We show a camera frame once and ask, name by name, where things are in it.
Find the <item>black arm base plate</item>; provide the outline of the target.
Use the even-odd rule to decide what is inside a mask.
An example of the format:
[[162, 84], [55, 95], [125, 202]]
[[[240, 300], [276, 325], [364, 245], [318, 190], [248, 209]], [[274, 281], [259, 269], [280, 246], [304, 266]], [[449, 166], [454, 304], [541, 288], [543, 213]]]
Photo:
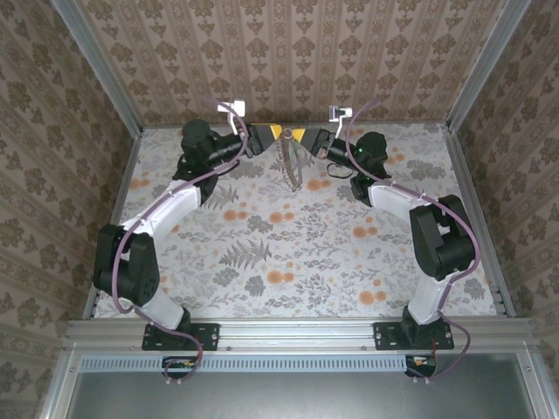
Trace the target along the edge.
[[437, 321], [430, 325], [413, 322], [377, 322], [373, 324], [376, 350], [454, 349], [450, 325]]
[[[195, 338], [203, 350], [216, 351], [220, 325], [218, 323], [192, 323], [188, 334]], [[144, 351], [196, 351], [197, 346], [191, 340], [162, 331], [152, 325], [144, 329], [141, 349]]]

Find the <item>grey metal panel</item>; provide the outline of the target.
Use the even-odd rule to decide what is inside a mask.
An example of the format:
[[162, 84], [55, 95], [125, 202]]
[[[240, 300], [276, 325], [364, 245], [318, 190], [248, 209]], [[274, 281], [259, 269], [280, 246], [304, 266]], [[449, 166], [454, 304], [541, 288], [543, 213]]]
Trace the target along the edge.
[[84, 374], [68, 419], [535, 419], [515, 374], [206, 373], [182, 384], [159, 374]]

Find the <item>floral table mat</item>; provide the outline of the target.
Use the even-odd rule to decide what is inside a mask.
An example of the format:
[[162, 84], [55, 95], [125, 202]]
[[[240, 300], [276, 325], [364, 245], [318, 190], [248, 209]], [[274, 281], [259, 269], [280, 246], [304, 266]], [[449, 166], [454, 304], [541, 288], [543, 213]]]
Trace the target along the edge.
[[[375, 131], [387, 141], [393, 182], [432, 197], [460, 196], [445, 126], [354, 126], [352, 141]], [[144, 131], [121, 222], [168, 186], [182, 153], [181, 129]], [[157, 250], [160, 286], [196, 318], [400, 317], [416, 289], [409, 227], [352, 194], [351, 171], [300, 145], [293, 191], [275, 143], [220, 177]], [[457, 281], [447, 316], [496, 315], [486, 275]]]

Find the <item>aluminium back rail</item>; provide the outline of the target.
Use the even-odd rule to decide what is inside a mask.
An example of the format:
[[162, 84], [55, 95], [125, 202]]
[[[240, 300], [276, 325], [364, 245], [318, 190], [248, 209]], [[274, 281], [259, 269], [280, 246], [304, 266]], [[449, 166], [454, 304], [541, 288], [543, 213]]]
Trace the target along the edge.
[[[224, 128], [225, 130], [230, 130], [231, 127], [227, 123], [211, 123], [208, 122], [211, 128]], [[142, 132], [146, 130], [152, 129], [179, 129], [183, 128], [186, 122], [179, 123], [179, 124], [171, 124], [171, 125], [145, 125], [141, 128]], [[254, 126], [256, 125], [280, 125], [282, 127], [293, 127], [293, 128], [310, 128], [310, 127], [319, 127], [319, 128], [327, 128], [330, 129], [332, 127], [337, 127], [337, 123], [335, 122], [249, 122]], [[364, 127], [364, 126], [388, 126], [388, 125], [396, 125], [396, 126], [419, 126], [419, 125], [439, 125], [439, 126], [446, 126], [446, 122], [442, 120], [359, 120], [354, 122], [354, 126]]]

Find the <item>aluminium side rail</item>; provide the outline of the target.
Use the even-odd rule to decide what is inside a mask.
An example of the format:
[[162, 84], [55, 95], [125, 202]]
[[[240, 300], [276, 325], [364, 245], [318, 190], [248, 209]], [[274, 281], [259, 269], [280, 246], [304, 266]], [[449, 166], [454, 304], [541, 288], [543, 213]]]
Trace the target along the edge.
[[445, 132], [445, 144], [456, 176], [462, 201], [480, 245], [480, 261], [486, 275], [493, 303], [498, 315], [514, 318], [516, 312], [510, 298], [507, 284], [500, 268], [499, 259], [493, 247], [487, 223], [477, 196], [459, 137], [450, 128]]
[[[112, 211], [112, 215], [110, 216], [110, 223], [118, 224], [119, 221], [121, 220], [121, 214], [128, 195], [129, 185], [131, 183], [135, 164], [137, 162], [138, 155], [139, 155], [143, 131], [144, 129], [140, 128], [140, 133], [133, 138], [132, 146], [130, 148], [130, 153], [128, 156], [128, 161], [121, 179], [121, 185], [119, 187], [118, 194], [115, 199], [114, 209]], [[98, 297], [99, 297], [99, 291], [94, 285], [91, 285], [87, 296], [85, 308], [82, 313], [83, 320], [90, 320], [94, 316]]]

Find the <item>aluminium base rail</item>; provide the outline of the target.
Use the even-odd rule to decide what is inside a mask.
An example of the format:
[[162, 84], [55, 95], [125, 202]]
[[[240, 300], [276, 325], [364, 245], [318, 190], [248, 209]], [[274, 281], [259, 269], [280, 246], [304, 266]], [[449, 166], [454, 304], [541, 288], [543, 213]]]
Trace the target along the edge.
[[[220, 325], [216, 354], [360, 354], [376, 351], [376, 323], [394, 318], [207, 319]], [[469, 354], [522, 352], [535, 344], [526, 319], [458, 317], [471, 334]], [[132, 354], [141, 351], [146, 322], [112, 318], [72, 321], [64, 352]]]

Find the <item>aluminium corner post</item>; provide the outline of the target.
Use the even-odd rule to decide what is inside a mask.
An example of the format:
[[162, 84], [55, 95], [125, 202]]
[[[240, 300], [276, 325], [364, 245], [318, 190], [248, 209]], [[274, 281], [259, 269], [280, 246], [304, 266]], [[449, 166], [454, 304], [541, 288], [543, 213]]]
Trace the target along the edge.
[[133, 108], [132, 101], [126, 95], [122, 83], [118, 80], [109, 62], [109, 58], [102, 51], [100, 41], [94, 35], [91, 25], [86, 21], [79, 6], [73, 0], [52, 0], [52, 3], [91, 66], [130, 135], [134, 139], [140, 138], [142, 124]]
[[530, 3], [531, 0], [507, 0], [446, 119], [451, 132], [458, 131], [464, 122]]

